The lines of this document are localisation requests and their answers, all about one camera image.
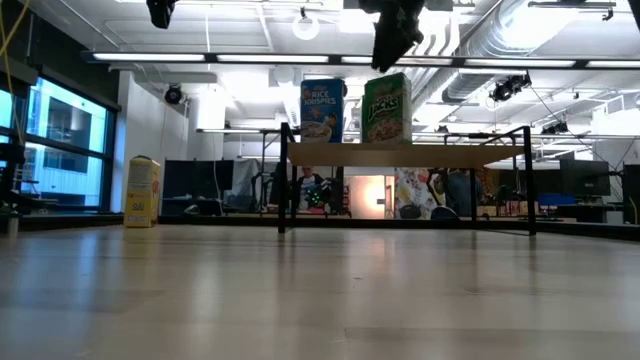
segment window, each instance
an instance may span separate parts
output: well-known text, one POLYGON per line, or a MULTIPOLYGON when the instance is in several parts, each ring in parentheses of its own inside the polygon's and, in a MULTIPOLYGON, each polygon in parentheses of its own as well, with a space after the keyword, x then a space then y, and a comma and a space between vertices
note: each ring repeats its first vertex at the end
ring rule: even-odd
POLYGON ((27 133, 105 151, 107 110, 47 80, 31 88, 27 133))
POLYGON ((100 206, 103 176, 109 173, 105 166, 111 166, 106 151, 113 114, 38 79, 31 87, 26 121, 21 191, 59 206, 100 206))
POLYGON ((27 142, 22 192, 58 205, 99 206, 103 160, 27 142))
POLYGON ((11 127, 11 114, 13 112, 13 101, 11 94, 0 90, 0 126, 11 127))
POLYGON ((86 173, 87 157, 56 149, 45 149, 44 167, 86 173))

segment cable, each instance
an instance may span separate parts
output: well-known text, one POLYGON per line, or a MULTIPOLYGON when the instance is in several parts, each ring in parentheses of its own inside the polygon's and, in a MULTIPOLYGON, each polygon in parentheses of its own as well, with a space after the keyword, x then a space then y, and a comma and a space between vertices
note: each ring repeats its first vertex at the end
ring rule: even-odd
MULTIPOLYGON (((19 25, 19 21, 21 21, 22 18, 18 18, 18 21, 16 21, 16 24, 14 24, 14 28, 11 31, 14 31, 15 28, 17 27, 17 25, 19 25)), ((16 113, 16 101, 15 101, 15 92, 13 91, 13 83, 11 81, 11 67, 9 66, 9 54, 8 51, 5 51, 6 47, 9 44, 9 41, 11 41, 10 38, 8 38, 5 34, 4 31, 4 14, 2 12, 2 8, 0 8, 0 33, 2 34, 2 52, 1 54, 4 57, 4 64, 5 64, 5 70, 6 70, 6 74, 7 74, 7 85, 9 86, 9 93, 11 94, 11 105, 12 105, 12 109, 11 109, 11 113, 13 115, 13 121, 15 123, 16 126, 16 133, 18 134, 18 144, 20 146, 24 146, 24 139, 22 138, 22 121, 19 119, 17 113, 16 113)))
MULTIPOLYGON (((547 111, 549 111, 549 114, 551 114, 551 116, 553 116, 557 121, 562 122, 562 119, 560 119, 547 105, 547 103, 544 102, 544 100, 542 100, 542 97, 540 97, 540 95, 538 94, 538 92, 536 91, 536 89, 533 88, 533 86, 530 86, 531 90, 533 91, 533 93, 536 95, 536 97, 538 98, 538 100, 540 100, 540 103, 542 103, 542 105, 544 105, 544 107, 547 109, 547 111)), ((602 156, 598 155, 597 152, 595 152, 595 150, 593 150, 593 146, 589 145, 587 143, 585 143, 584 141, 582 141, 582 139, 580 139, 580 137, 576 134, 574 134, 573 132, 571 132, 571 130, 567 127, 567 131, 569 132, 569 134, 571 134, 576 140, 578 140, 578 142, 580 142, 582 145, 584 145, 587 149, 589 149, 589 151, 591 151, 591 153, 597 157, 598 159, 600 159, 601 161, 604 161, 607 163, 607 165, 609 165, 610 168, 613 169, 613 171, 618 171, 617 167, 613 167, 613 165, 611 165, 610 162, 608 162, 607 160, 605 160, 602 156)), ((635 142, 636 138, 634 137, 633 141, 631 142, 631 144, 633 144, 635 142)), ((616 181, 618 182, 618 184, 620 185, 620 187, 622 187, 622 184, 620 184, 620 180, 617 177, 614 177, 616 179, 616 181)), ((620 196, 620 193, 618 193, 618 191, 615 188, 611 188, 612 190, 614 190, 614 192, 616 193, 616 198, 618 198, 618 201, 622 201, 622 196, 620 196)))
POLYGON ((20 12, 18 19, 16 20, 16 23, 13 24, 11 31, 9 31, 9 36, 7 36, 6 41, 3 42, 2 48, 0 48, 0 55, 2 55, 5 52, 5 50, 7 50, 7 48, 9 47, 9 43, 13 39, 13 36, 16 34, 18 27, 20 26, 20 24, 22 23, 22 20, 24 19, 24 16, 27 14, 27 10, 29 10, 30 3, 31 3, 31 0, 26 0, 24 2, 24 5, 22 6, 22 12, 20 12))
POLYGON ((636 207, 636 203, 633 201, 631 196, 629 196, 629 202, 631 202, 631 206, 633 206, 633 224, 638 225, 638 208, 636 207))

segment shelf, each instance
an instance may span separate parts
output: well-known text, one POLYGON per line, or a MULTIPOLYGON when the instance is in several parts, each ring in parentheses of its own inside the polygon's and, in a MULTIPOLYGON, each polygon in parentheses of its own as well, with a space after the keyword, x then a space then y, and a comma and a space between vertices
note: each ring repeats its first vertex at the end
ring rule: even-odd
POLYGON ((297 166, 479 168, 520 154, 523 146, 289 144, 297 166))

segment black pole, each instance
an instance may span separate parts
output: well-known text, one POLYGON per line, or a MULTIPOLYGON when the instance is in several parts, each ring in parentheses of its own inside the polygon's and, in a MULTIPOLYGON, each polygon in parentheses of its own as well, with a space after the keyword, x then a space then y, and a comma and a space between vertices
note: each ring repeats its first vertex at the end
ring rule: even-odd
POLYGON ((536 234, 536 187, 533 183, 533 155, 531 154, 531 128, 522 129, 524 135, 524 162, 527 179, 527 219, 529 221, 529 236, 536 234))
POLYGON ((292 194, 290 196, 290 198, 291 198, 291 222, 292 222, 292 226, 295 226, 296 211, 298 210, 298 209, 296 209, 296 205, 300 203, 300 200, 298 199, 300 197, 300 189, 298 189, 298 167, 295 166, 295 165, 291 165, 291 179, 293 180, 293 185, 291 186, 292 194))
POLYGON ((476 191, 476 169, 469 169, 469 177, 471 182, 471 224, 473 228, 476 228, 478 221, 478 204, 477 204, 477 191, 476 191))
POLYGON ((282 123, 280 127, 280 201, 278 201, 278 233, 284 234, 287 229, 287 192, 289 180, 287 179, 287 130, 289 124, 282 123))
POLYGON ((264 206, 264 152, 267 150, 264 145, 266 142, 267 133, 262 132, 262 164, 260 165, 260 207, 258 208, 260 216, 262 216, 262 207, 264 206))

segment cereal box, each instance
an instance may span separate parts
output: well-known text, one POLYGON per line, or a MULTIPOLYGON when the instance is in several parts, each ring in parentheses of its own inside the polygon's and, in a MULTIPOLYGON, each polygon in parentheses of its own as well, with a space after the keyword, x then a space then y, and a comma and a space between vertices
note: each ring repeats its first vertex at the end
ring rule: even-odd
POLYGON ((306 80, 301 85, 302 142, 342 142, 344 81, 306 80))
POLYGON ((411 81, 403 73, 367 82, 362 104, 363 143, 411 143, 411 118, 411 81))

